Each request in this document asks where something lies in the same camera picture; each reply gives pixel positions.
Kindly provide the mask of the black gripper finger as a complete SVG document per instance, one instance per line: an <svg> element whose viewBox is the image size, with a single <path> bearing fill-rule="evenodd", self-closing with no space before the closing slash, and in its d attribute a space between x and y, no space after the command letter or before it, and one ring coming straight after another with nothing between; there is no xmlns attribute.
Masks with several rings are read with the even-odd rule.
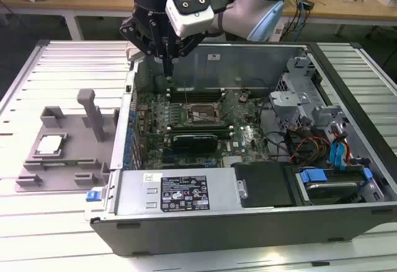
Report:
<svg viewBox="0 0 397 272"><path fill-rule="evenodd" d="M173 60L187 56L205 38L205 32L185 38L178 37L175 32L168 33L168 79L173 74Z"/></svg>
<svg viewBox="0 0 397 272"><path fill-rule="evenodd" d="M120 33L147 56L154 56L163 64L163 73L169 77L169 55L167 38L162 35L160 17L147 14L146 17L132 15L125 20Z"/></svg>

